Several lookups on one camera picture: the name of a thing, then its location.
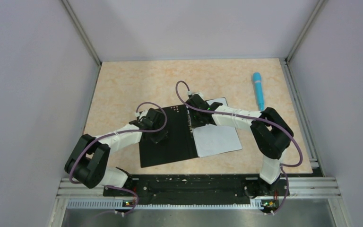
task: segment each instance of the black pad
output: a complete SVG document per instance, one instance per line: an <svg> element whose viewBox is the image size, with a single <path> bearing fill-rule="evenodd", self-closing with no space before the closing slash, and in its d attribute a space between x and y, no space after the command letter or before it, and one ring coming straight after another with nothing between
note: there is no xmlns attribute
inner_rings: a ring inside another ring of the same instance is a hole
<svg viewBox="0 0 363 227"><path fill-rule="evenodd" d="M178 105L163 110L168 118L164 128L168 131L168 138L155 144L151 140L144 140L143 133L139 143L142 168L198 157L187 107Z"/></svg>

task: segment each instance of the white zip tie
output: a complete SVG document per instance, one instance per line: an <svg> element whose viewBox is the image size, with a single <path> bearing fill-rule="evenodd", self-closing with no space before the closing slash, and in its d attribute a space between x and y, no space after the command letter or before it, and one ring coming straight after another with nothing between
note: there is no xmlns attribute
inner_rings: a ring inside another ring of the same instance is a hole
<svg viewBox="0 0 363 227"><path fill-rule="evenodd" d="M115 136L112 138L112 140L114 140L114 141L117 140L116 150L119 150L119 147L120 147L120 135L119 135L117 130L114 131L113 133L115 133Z"/></svg>
<svg viewBox="0 0 363 227"><path fill-rule="evenodd" d="M232 121L233 121L233 124L234 124L234 127L235 127L235 128L239 128L239 127L238 127L238 124L237 124L237 121L236 121L236 117L237 117L237 115L238 115L241 111L242 111L241 109L236 109L236 110L232 113Z"/></svg>

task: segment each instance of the beige tabletop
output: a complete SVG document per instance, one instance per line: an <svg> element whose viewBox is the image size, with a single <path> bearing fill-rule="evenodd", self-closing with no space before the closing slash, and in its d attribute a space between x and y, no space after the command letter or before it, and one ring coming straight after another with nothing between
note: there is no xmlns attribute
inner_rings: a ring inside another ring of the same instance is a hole
<svg viewBox="0 0 363 227"><path fill-rule="evenodd" d="M180 105L175 84L186 81L192 91L205 99L226 97L230 107L258 110L251 81L260 72L265 106L275 108L294 132L304 160L289 173L312 173L303 136L294 112L279 59L221 59L177 61L104 62L98 77L85 133L102 135L135 119L138 104L150 101L162 107ZM180 94L187 99L183 85ZM108 166L120 167L131 174L242 174L259 173L262 153L250 131L237 130L243 149L159 166L141 168L138 144L128 146L109 157ZM284 163L295 164L298 153L293 144Z"/></svg>

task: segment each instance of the white cable tie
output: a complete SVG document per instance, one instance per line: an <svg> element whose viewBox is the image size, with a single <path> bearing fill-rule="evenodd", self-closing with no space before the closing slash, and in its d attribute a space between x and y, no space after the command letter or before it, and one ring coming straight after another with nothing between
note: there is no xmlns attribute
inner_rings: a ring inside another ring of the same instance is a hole
<svg viewBox="0 0 363 227"><path fill-rule="evenodd" d="M118 151L120 147L120 135L117 130L114 133L115 133L115 138L117 139L116 151Z"/></svg>
<svg viewBox="0 0 363 227"><path fill-rule="evenodd" d="M235 128L239 128L238 125L237 125L237 114L239 114L241 112L241 109L237 109L235 110L233 113L232 113L232 121L233 121L233 124L234 124L234 127Z"/></svg>

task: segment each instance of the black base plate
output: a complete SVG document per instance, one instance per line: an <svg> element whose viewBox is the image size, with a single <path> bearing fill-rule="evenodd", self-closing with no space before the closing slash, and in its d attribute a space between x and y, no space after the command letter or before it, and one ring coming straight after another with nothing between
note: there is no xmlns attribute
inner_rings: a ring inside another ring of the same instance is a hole
<svg viewBox="0 0 363 227"><path fill-rule="evenodd" d="M249 204L250 199L244 187L252 187L258 182L256 177L258 175L134 175L127 181L125 188L138 194L139 204ZM279 195L284 195L284 186L285 180L279 180L276 184ZM130 194L104 189L104 196Z"/></svg>
<svg viewBox="0 0 363 227"><path fill-rule="evenodd" d="M141 168L198 157L185 105L165 107L168 118L166 139L154 144L141 140L139 145Z"/></svg>

